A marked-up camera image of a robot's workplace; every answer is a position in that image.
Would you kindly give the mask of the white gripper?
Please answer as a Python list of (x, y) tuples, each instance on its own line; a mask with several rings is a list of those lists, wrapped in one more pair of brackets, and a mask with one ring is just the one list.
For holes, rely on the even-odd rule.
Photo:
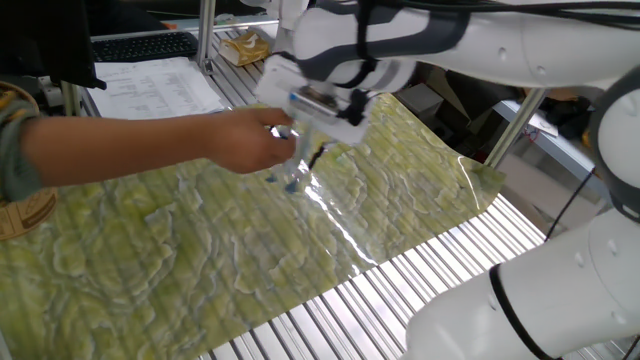
[[(364, 139), (373, 108), (369, 92), (308, 80), (286, 53), (276, 53), (264, 62), (255, 96), (265, 105), (283, 109), (294, 121), (308, 123), (348, 145)], [(322, 143), (308, 163), (309, 170), (326, 150), (327, 144)]]

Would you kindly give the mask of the person's bare hand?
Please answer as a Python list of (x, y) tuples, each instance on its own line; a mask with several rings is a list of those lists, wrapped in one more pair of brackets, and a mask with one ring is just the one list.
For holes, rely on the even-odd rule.
[(289, 126), (292, 119), (275, 108), (232, 110), (204, 117), (204, 154), (215, 164), (238, 174), (254, 173), (289, 160), (293, 137), (275, 137), (270, 128)]

